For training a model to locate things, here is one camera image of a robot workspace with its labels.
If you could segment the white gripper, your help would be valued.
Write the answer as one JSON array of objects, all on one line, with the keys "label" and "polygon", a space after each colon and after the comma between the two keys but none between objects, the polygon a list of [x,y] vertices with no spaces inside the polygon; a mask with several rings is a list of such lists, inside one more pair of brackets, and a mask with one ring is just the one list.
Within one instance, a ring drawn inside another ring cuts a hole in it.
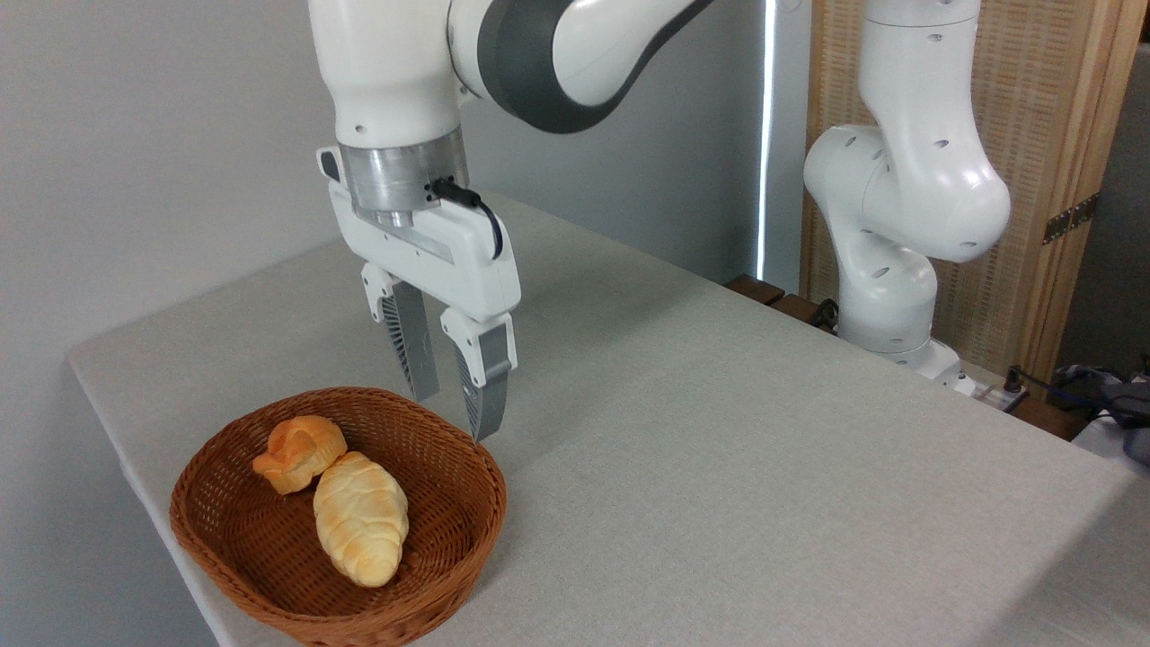
[{"label": "white gripper", "polygon": [[512,315],[521,298],[509,234],[501,253],[494,230],[480,210],[437,200],[423,210],[356,208],[340,151],[320,148],[342,238],[358,257],[373,319],[385,324],[413,400],[440,390],[423,292],[448,306],[440,324],[457,352],[465,413],[480,442],[500,430],[507,377],[518,368]]}]

